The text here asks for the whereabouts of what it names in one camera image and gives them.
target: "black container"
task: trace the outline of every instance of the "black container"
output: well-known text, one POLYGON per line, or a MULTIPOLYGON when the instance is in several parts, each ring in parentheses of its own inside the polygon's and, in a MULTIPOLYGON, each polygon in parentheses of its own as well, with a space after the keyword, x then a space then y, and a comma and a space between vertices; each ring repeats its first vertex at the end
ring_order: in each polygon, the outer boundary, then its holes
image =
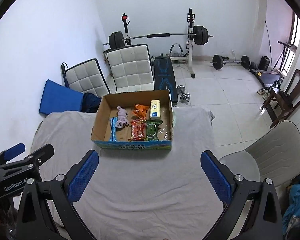
POLYGON ((268 70, 270 64, 270 59, 267 56, 263 56, 260 60, 258 69, 259 70, 268 70))

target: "red snack package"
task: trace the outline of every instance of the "red snack package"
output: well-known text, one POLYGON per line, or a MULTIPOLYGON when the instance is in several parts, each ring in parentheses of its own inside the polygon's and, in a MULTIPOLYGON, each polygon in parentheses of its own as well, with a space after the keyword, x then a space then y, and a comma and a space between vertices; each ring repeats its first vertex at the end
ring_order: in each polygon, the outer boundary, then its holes
POLYGON ((146 117, 147 111, 150 108, 150 106, 143 106, 143 105, 134 105, 136 110, 132 111, 132 114, 138 116, 138 117, 146 117))
POLYGON ((132 135, 131 139, 128 139, 128 141, 143 141, 146 138, 144 135, 144 129, 146 127, 145 121, 145 117, 131 121, 132 135))

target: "pink cloth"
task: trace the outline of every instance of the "pink cloth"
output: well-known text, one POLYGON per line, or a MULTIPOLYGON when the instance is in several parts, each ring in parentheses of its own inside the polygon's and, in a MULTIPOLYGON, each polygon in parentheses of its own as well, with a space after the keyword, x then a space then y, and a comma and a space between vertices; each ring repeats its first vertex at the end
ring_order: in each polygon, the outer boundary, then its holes
POLYGON ((127 120, 128 112, 120 106, 117 106, 118 111, 118 120, 115 123, 116 128, 123 128, 126 125, 129 125, 129 121, 127 120))

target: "green snack package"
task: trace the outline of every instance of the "green snack package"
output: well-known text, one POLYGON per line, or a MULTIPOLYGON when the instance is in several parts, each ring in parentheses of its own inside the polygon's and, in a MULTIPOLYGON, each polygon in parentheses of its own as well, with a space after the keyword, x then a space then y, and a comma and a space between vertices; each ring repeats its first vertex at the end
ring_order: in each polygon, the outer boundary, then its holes
POLYGON ((162 120, 146 120, 147 134, 145 141, 159 141, 158 139, 158 128, 162 124, 162 120))

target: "window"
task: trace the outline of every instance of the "window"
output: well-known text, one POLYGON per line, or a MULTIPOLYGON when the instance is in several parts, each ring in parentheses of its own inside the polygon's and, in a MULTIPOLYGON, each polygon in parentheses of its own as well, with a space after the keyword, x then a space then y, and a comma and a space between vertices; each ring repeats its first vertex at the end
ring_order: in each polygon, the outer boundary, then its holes
POLYGON ((283 64, 280 68, 280 70, 283 72, 284 75, 287 75, 291 68, 294 57, 296 55, 295 53, 299 45, 299 42, 300 42, 300 19, 295 13, 293 13, 289 43, 291 43, 294 46, 288 48, 284 55, 283 64))

